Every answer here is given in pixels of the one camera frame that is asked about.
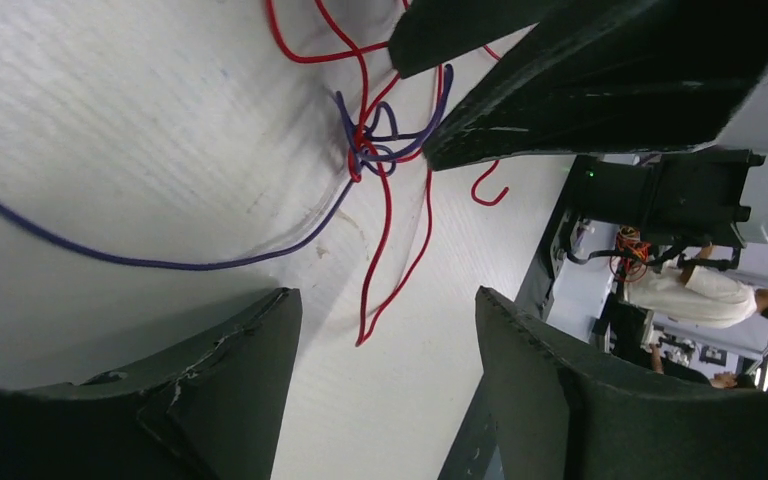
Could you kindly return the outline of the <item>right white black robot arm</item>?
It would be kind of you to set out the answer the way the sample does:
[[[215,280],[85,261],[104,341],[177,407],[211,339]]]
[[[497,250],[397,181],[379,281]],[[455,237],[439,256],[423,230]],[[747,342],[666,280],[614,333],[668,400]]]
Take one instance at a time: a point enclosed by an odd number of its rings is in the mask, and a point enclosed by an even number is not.
[[[436,171],[575,155],[570,206],[668,257],[742,250],[764,157],[719,140],[768,76],[768,1],[416,1],[388,53],[403,77],[523,38],[428,136]]]

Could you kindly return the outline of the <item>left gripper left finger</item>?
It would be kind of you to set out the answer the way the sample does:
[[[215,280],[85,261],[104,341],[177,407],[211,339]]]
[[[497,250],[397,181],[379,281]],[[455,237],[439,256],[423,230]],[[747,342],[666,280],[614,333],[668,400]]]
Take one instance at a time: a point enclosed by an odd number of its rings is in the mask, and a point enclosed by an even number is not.
[[[267,479],[296,359],[301,294],[81,383],[0,389],[0,479]]]

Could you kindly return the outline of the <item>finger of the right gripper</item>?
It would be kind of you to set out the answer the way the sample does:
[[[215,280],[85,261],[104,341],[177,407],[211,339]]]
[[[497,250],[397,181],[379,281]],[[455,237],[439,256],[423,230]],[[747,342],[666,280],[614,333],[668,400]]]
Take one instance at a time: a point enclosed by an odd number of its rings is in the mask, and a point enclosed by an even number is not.
[[[437,171],[522,155],[759,147],[734,130],[768,81],[768,1],[568,1],[425,141]]]
[[[554,0],[416,0],[387,41],[403,78],[432,69],[541,21]]]

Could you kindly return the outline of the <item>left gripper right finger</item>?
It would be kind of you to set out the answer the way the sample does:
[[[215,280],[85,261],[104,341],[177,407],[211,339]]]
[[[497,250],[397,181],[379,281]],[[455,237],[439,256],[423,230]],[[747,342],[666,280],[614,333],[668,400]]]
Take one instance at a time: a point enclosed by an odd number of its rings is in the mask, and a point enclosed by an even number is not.
[[[475,296],[489,407],[509,479],[768,479],[768,391],[628,363]]]

